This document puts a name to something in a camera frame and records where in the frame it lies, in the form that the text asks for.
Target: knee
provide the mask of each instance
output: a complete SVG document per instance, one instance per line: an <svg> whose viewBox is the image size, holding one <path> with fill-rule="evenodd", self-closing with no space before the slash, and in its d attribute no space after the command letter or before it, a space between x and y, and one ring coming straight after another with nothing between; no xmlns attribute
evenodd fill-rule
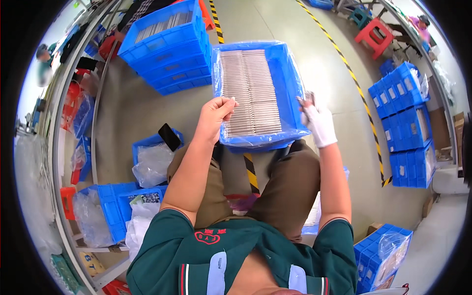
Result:
<svg viewBox="0 0 472 295"><path fill-rule="evenodd" d="M320 170L320 158L312 150L302 150L290 153L294 165L308 170Z"/></svg>

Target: khaki pants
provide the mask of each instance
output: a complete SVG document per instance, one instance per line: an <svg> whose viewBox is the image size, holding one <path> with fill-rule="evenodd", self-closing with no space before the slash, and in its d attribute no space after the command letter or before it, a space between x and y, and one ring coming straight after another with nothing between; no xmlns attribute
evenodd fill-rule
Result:
<svg viewBox="0 0 472 295"><path fill-rule="evenodd" d="M178 150L167 170L168 181L177 171L188 145ZM269 182L245 217L233 215L223 195L223 178L218 163L211 159L202 203L195 228L232 218L253 218L279 230L294 243L301 242L302 227L320 190L320 161L305 140L297 140L289 154L272 168Z"/></svg>

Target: green polo shirt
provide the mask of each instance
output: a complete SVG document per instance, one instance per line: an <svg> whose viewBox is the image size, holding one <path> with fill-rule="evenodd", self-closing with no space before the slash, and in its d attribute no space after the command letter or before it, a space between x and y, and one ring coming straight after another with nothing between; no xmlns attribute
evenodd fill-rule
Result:
<svg viewBox="0 0 472 295"><path fill-rule="evenodd" d="M294 244L274 227L252 219L230 219L194 230L174 209L152 220L126 280L133 295L224 295L246 256L257 249L279 287L313 295L351 295L357 286L353 230L335 219L313 248Z"/></svg>

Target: white bag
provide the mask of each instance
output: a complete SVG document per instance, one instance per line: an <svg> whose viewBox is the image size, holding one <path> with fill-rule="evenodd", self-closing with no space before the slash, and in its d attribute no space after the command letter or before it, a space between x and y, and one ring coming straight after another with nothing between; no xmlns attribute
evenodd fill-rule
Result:
<svg viewBox="0 0 472 295"><path fill-rule="evenodd" d="M125 243L129 249L129 260L132 262L143 244L151 220L159 212L160 203L131 204L131 219L126 222Z"/></svg>

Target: stack of metal plates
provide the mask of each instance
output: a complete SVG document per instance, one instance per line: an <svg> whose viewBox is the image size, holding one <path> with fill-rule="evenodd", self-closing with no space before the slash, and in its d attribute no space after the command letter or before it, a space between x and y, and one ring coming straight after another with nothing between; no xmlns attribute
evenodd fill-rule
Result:
<svg viewBox="0 0 472 295"><path fill-rule="evenodd" d="M265 50L222 51L221 89L239 106L226 123L228 137L282 131Z"/></svg>
<svg viewBox="0 0 472 295"><path fill-rule="evenodd" d="M156 24L150 25L149 27L141 30L136 37L135 43L140 42L141 40L146 39L154 34L160 33L167 29L173 28L178 25L183 25L192 20L192 12L187 13L177 12L172 15L168 20L164 22L158 22Z"/></svg>

